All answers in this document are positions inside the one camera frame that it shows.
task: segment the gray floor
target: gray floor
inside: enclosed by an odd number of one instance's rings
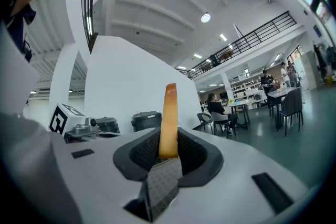
[[[277,132],[267,107],[263,107],[249,110],[248,130],[238,128],[237,136],[229,139],[255,147],[312,187],[324,180],[336,157],[336,87],[304,91],[302,98],[304,125],[300,132],[298,119],[293,118],[284,137],[284,127]],[[205,131],[211,134],[209,126]]]

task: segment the black trash bin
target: black trash bin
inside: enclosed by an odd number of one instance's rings
[[[103,132],[120,133],[117,120],[115,118],[96,119],[99,129]]]
[[[161,120],[162,116],[159,112],[140,112],[132,117],[133,131],[137,132],[148,128],[160,127]]]

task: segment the woman in black shirt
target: woman in black shirt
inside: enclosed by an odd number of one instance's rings
[[[224,107],[222,106],[221,103],[217,102],[216,96],[213,92],[209,93],[207,104],[208,104],[208,111],[210,114],[211,112],[217,112],[221,115],[225,115]],[[236,114],[228,114],[227,116],[228,120],[231,121],[229,127],[233,128],[234,126],[236,126],[238,116]]]

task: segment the black slot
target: black slot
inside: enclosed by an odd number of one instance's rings
[[[80,157],[84,157],[86,155],[90,155],[94,153],[93,150],[87,149],[87,150],[82,150],[82,151],[76,151],[76,152],[72,152],[72,156],[74,159],[80,158]]]
[[[293,204],[292,199],[267,173],[252,176],[253,181],[272,206],[276,214],[282,212]]]

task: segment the wooden stick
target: wooden stick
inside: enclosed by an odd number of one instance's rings
[[[176,83],[166,86],[159,144],[159,158],[178,158]]]

